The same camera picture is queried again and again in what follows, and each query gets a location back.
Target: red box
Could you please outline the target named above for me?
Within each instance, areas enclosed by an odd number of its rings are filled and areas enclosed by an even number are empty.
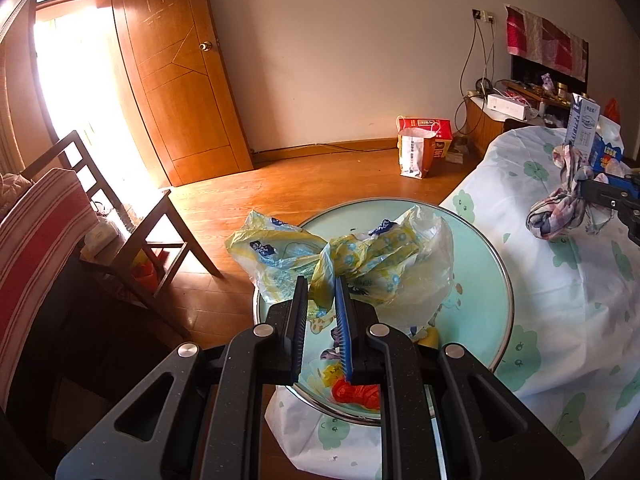
[[[404,128],[421,128],[429,132],[436,131],[435,152],[436,158],[444,158],[449,151],[449,146],[453,140],[451,135],[451,123],[447,119],[426,119],[417,117],[402,117],[396,119],[398,132]]]

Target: wooden chair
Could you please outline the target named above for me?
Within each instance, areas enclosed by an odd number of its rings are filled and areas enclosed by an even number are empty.
[[[171,283],[171,280],[174,278],[189,251],[193,253],[209,273],[219,277],[222,277],[222,274],[207,256],[207,253],[195,239],[190,229],[187,227],[187,224],[184,223],[184,220],[182,220],[182,217],[175,209],[174,204],[169,199],[169,194],[171,193],[170,190],[163,191],[162,198],[158,201],[156,206],[154,206],[154,208],[137,226],[134,225],[133,220],[129,217],[122,202],[102,176],[102,173],[95,165],[91,155],[89,155],[86,146],[82,143],[78,132],[75,130],[69,133],[68,136],[60,139],[49,150],[47,150],[46,153],[34,161],[33,164],[30,164],[28,168],[25,168],[25,170],[21,172],[21,175],[28,180],[33,180],[37,174],[44,170],[52,160],[55,160],[55,158],[72,143],[75,144],[81,158],[80,161],[71,169],[78,173],[83,168],[88,168],[95,180],[95,184],[93,184],[86,192],[89,200],[93,200],[98,192],[103,192],[109,202],[111,202],[111,205],[116,210],[118,216],[129,232],[126,239],[119,237],[110,242],[98,253],[95,257],[95,262],[84,262],[84,264],[93,270],[98,270],[105,274],[116,276],[122,284],[140,300],[141,303],[143,303],[153,313],[161,317],[161,319],[178,334],[183,337],[188,337],[189,331],[180,325],[162,308],[162,297],[168,285]],[[163,216],[166,216],[169,222],[171,222],[182,241],[150,242],[146,240]],[[154,248],[178,249],[176,257],[167,269],[164,268],[162,262],[153,252]],[[142,287],[130,273],[131,264],[141,250],[144,251],[153,264],[156,269],[156,273],[158,274],[158,279],[160,280],[158,288],[156,288],[153,293]]]

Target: white bedsheet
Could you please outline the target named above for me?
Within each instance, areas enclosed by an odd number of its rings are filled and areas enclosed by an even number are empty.
[[[559,186],[550,153],[564,130],[501,135],[442,203],[484,233],[513,283],[515,324],[497,376],[580,460],[590,478],[640,408],[640,248],[617,217],[557,242],[525,226]],[[278,388],[266,412],[297,468],[332,478],[380,477],[380,429],[331,419]]]

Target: chair leg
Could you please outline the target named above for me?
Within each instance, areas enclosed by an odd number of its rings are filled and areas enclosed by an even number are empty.
[[[160,258],[156,256],[156,254],[153,252],[153,249],[149,246],[149,244],[146,244],[146,243],[143,244],[142,250],[144,251],[144,253],[146,254],[146,257],[149,258],[154,268],[156,269],[158,278],[162,280],[162,278],[164,278],[164,267],[162,266],[162,262],[160,261]]]
[[[173,204],[169,206],[165,214],[169,219],[169,222],[171,222],[177,233],[180,235],[180,238],[187,243],[189,250],[198,259],[202,266],[207,269],[207,272],[213,276],[222,278],[222,272],[220,272],[220,270],[215,266],[211,261],[211,258],[209,258],[202,246],[198,243],[195,236],[193,236],[193,233],[187,227],[187,224],[184,223],[180,213],[178,213]]]
[[[190,338],[190,332],[172,316],[165,313],[158,298],[153,297],[147,290],[141,287],[131,275],[119,272],[117,277],[153,314],[162,319],[165,324],[174,329],[183,338]]]

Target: wooden door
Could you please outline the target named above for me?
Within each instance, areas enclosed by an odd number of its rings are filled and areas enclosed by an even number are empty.
[[[209,0],[113,0],[140,113],[169,181],[252,170]]]

